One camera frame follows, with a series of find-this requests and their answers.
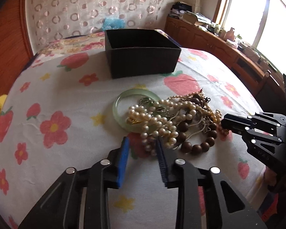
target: yellow star print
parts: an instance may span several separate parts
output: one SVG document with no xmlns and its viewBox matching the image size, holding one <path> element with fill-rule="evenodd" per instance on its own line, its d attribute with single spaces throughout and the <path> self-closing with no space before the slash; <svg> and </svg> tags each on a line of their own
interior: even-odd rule
<svg viewBox="0 0 286 229">
<path fill-rule="evenodd" d="M 145 84 L 136 84 L 134 87 L 132 87 L 131 89 L 147 89 Z"/>
<path fill-rule="evenodd" d="M 90 117 L 90 119 L 93 120 L 93 125 L 94 126 L 98 126 L 100 124 L 104 124 L 105 123 L 105 118 L 106 118 L 106 115 L 102 115 L 101 113 L 98 113 L 96 116 Z"/>
<path fill-rule="evenodd" d="M 40 80 L 42 80 L 42 81 L 44 81 L 44 80 L 47 80 L 47 79 L 49 79 L 50 78 L 50 74 L 49 73 L 46 73 L 46 74 L 44 74 L 41 78 L 40 78 Z"/>
<path fill-rule="evenodd" d="M 132 205 L 134 201 L 134 198 L 127 199 L 125 195 L 120 195 L 119 200 L 116 201 L 113 206 L 116 208 L 120 208 L 123 213 L 127 213 L 129 210 L 132 210 L 134 208 L 134 205 Z"/>
<path fill-rule="evenodd" d="M 192 56 L 188 56 L 188 59 L 193 60 L 193 61 L 197 60 L 195 57 L 192 57 Z"/>
</svg>

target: metal screw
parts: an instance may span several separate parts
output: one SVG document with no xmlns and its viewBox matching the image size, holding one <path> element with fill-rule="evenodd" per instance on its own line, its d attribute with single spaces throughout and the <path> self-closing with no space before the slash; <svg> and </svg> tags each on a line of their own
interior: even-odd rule
<svg viewBox="0 0 286 229">
<path fill-rule="evenodd" d="M 101 161 L 101 165 L 109 165 L 110 164 L 110 161 L 108 159 L 103 159 Z"/>
<path fill-rule="evenodd" d="M 185 160 L 182 159 L 182 158 L 177 158 L 177 159 L 175 160 L 175 163 L 178 164 L 178 165 L 183 165 L 183 164 L 185 164 Z"/>
<path fill-rule="evenodd" d="M 219 169 L 218 167 L 212 167 L 212 168 L 210 169 L 210 171 L 211 171 L 212 173 L 214 173 L 214 174 L 218 174 L 218 173 L 220 172 L 220 169 Z"/>
<path fill-rule="evenodd" d="M 75 172 L 75 169 L 73 167 L 69 167 L 66 169 L 67 174 L 73 174 Z"/>
</svg>

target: bottle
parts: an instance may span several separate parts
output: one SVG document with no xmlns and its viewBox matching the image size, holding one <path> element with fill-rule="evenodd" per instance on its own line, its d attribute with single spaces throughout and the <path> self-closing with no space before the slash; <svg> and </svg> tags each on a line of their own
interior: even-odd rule
<svg viewBox="0 0 286 229">
<path fill-rule="evenodd" d="M 235 41 L 235 35 L 234 35 L 234 28 L 233 27 L 231 27 L 230 31 L 228 31 L 226 33 L 224 40 L 231 40 L 233 42 Z"/>
</svg>

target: cabinet door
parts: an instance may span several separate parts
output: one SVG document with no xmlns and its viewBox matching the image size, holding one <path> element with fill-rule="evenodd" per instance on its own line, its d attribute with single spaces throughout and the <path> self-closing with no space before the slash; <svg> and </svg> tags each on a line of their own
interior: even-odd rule
<svg viewBox="0 0 286 229">
<path fill-rule="evenodd" d="M 209 52 L 210 51 L 210 37 L 208 36 L 208 34 L 199 29 L 194 29 L 193 33 L 194 33 L 194 37 L 191 40 L 191 44 L 189 48 Z"/>
<path fill-rule="evenodd" d="M 233 63 L 237 57 L 237 53 L 226 45 L 226 43 L 218 40 L 214 40 L 211 43 L 210 53 L 223 62 L 228 68 L 233 66 Z"/>
</svg>

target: strawberry print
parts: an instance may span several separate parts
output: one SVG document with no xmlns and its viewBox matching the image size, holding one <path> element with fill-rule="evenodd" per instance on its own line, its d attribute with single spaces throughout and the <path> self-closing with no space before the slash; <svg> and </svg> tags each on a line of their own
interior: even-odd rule
<svg viewBox="0 0 286 229">
<path fill-rule="evenodd" d="M 231 102 L 228 97 L 222 96 L 221 99 L 228 108 L 232 108 L 233 102 Z"/>
<path fill-rule="evenodd" d="M 0 189 L 2 189 L 4 195 L 6 195 L 8 193 L 8 181 L 5 178 L 5 169 L 2 169 L 2 171 L 0 171 Z"/>
<path fill-rule="evenodd" d="M 27 144 L 26 143 L 18 143 L 17 150 L 15 151 L 15 158 L 17 159 L 17 163 L 20 165 L 22 160 L 28 159 L 27 152 Z"/>
<path fill-rule="evenodd" d="M 239 176 L 245 180 L 249 174 L 249 165 L 248 165 L 248 161 L 247 160 L 242 160 L 241 158 L 239 159 L 240 162 L 238 163 L 237 165 L 237 169 L 238 169 L 238 172 L 239 172 Z"/>
<path fill-rule="evenodd" d="M 139 133 L 130 132 L 127 137 L 129 138 L 129 145 L 131 150 L 131 156 L 133 159 L 146 158 L 149 153 L 145 151 L 144 145 L 142 145 L 142 138 Z"/>
<path fill-rule="evenodd" d="M 183 74 L 182 71 L 177 71 L 175 74 L 162 74 L 166 78 L 164 84 L 169 87 L 177 95 L 186 95 L 192 92 L 201 90 L 198 82 L 189 75 Z"/>
<path fill-rule="evenodd" d="M 43 145 L 46 148 L 51 148 L 54 143 L 63 145 L 68 140 L 68 135 L 65 132 L 71 125 L 69 117 L 64 116 L 61 111 L 56 111 L 52 114 L 49 121 L 43 121 L 40 124 L 40 132 L 44 134 Z"/>
<path fill-rule="evenodd" d="M 3 141 L 13 119 L 13 111 L 10 107 L 6 112 L 1 111 L 0 113 L 0 143 Z"/>
<path fill-rule="evenodd" d="M 26 82 L 22 85 L 22 87 L 20 88 L 20 92 L 22 93 L 23 91 L 27 90 L 28 87 L 30 86 L 31 82 Z"/>
<path fill-rule="evenodd" d="M 12 229 L 18 229 L 18 225 L 16 224 L 16 222 L 14 221 L 14 219 L 12 218 L 12 216 L 8 217 L 8 222 L 11 224 L 11 228 Z"/>
<path fill-rule="evenodd" d="M 66 57 L 57 67 L 64 67 L 65 71 L 71 71 L 84 65 L 89 60 L 87 53 L 77 53 Z"/>
<path fill-rule="evenodd" d="M 207 75 L 207 78 L 211 81 L 211 82 L 218 82 L 218 79 L 211 76 L 211 75 Z"/>
<path fill-rule="evenodd" d="M 95 73 L 92 75 L 84 75 L 79 82 L 83 83 L 85 86 L 89 86 L 91 83 L 98 81 L 98 77 Z"/>
<path fill-rule="evenodd" d="M 202 51 L 199 51 L 199 50 L 194 50 L 194 49 L 188 49 L 188 51 L 191 53 L 191 54 L 194 54 L 196 56 L 200 56 L 202 59 L 204 60 L 208 60 L 209 57 L 207 55 L 205 55 Z"/>
<path fill-rule="evenodd" d="M 34 103 L 27 111 L 27 121 L 30 118 L 35 118 L 37 117 L 37 115 L 39 115 L 40 113 L 40 105 L 39 103 Z"/>
<path fill-rule="evenodd" d="M 237 92 L 236 88 L 235 88 L 232 84 L 227 83 L 227 84 L 225 85 L 225 87 L 226 87 L 226 89 L 227 89 L 228 91 L 230 91 L 235 97 L 239 97 L 239 96 L 240 96 L 240 94 Z"/>
</svg>

